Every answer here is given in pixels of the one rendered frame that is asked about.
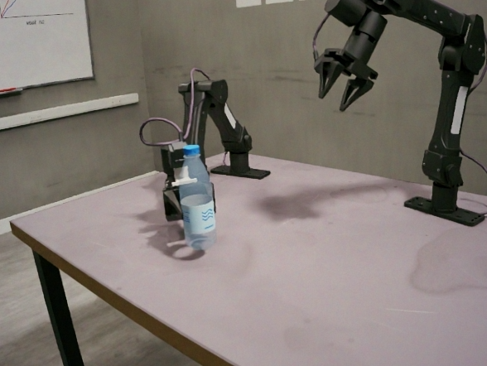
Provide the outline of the clear plastic water bottle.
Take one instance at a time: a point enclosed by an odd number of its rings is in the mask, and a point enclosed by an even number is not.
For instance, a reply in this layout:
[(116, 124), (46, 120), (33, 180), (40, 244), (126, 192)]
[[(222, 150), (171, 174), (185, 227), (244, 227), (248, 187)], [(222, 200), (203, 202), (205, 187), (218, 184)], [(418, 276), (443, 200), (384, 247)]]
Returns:
[(183, 157), (179, 191), (186, 245), (204, 250), (217, 241), (210, 176), (199, 153)]

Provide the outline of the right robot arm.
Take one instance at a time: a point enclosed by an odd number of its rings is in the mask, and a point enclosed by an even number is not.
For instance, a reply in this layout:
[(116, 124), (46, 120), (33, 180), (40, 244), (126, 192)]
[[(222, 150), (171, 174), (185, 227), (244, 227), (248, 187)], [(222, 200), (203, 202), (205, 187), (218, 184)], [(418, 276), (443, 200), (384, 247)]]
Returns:
[[(174, 168), (181, 168), (185, 160), (183, 147), (198, 145), (200, 159), (205, 169), (205, 128), (207, 115), (212, 118), (220, 133), (224, 151), (229, 152), (230, 166), (217, 166), (210, 170), (213, 174), (238, 176), (261, 180), (271, 174), (270, 171), (250, 168), (248, 152), (252, 148), (252, 138), (245, 126), (241, 126), (227, 104), (228, 85), (224, 79), (194, 81), (179, 84), (178, 93), (184, 96), (185, 115), (183, 122), (184, 142), (173, 142), (161, 147), (163, 173), (167, 174), (165, 187), (175, 180)], [(213, 83), (214, 82), (214, 83)], [(189, 85), (188, 85), (189, 84)], [(210, 95), (211, 94), (211, 95)], [(222, 104), (224, 103), (224, 104)], [(169, 158), (169, 159), (168, 159)], [(230, 170), (229, 170), (230, 168)]]

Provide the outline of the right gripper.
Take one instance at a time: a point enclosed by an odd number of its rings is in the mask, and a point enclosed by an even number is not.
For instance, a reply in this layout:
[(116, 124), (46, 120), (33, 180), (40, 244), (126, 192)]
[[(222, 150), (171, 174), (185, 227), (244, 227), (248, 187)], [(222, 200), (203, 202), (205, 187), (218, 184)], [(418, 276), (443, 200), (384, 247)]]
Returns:
[[(179, 195), (179, 188), (178, 188), (180, 173), (181, 173), (181, 168), (174, 168), (175, 181), (173, 181), (169, 187), (165, 187), (162, 189), (165, 216), (168, 222), (184, 220), (183, 213), (181, 211), (181, 202), (180, 202), (180, 195)], [(215, 189), (214, 189), (214, 184), (212, 182), (211, 185), (212, 185), (212, 194), (213, 194), (213, 202), (214, 202), (214, 211), (216, 211)]]

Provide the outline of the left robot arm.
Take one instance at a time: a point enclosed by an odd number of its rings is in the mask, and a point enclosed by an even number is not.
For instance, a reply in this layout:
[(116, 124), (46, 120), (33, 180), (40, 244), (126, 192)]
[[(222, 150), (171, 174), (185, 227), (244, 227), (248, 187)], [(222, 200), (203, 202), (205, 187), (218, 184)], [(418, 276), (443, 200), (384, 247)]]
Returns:
[(458, 186), (463, 186), (459, 155), (465, 106), (474, 77), (485, 63), (483, 18), (454, 11), (433, 0), (327, 0), (325, 11), (377, 43), (388, 23), (382, 15), (390, 14), (444, 36), (438, 52), (441, 98), (434, 133), (422, 162), (424, 175), (434, 181), (432, 199), (416, 196), (404, 201), (404, 206), (469, 227), (484, 221), (483, 214), (456, 204)]

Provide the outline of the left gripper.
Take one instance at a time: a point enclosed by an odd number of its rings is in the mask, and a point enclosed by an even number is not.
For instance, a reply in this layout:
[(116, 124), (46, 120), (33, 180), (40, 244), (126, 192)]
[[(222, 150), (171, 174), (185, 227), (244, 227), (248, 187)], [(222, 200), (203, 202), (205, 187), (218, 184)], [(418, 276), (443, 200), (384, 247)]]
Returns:
[[(325, 55), (333, 58), (322, 57), (320, 61), (319, 99), (323, 99), (326, 96), (341, 73), (346, 76), (351, 76), (352, 74), (357, 76), (355, 79), (348, 79), (347, 81), (339, 109), (342, 112), (356, 99), (370, 91), (374, 86), (374, 82), (370, 79), (376, 80), (379, 75), (367, 66), (377, 42), (374, 40), (368, 41), (369, 36), (362, 32), (360, 35), (357, 31), (351, 33), (344, 49), (327, 48), (324, 52)], [(325, 84), (329, 71), (331, 71), (330, 77), (327, 84)], [(354, 89), (357, 90), (348, 100)]]

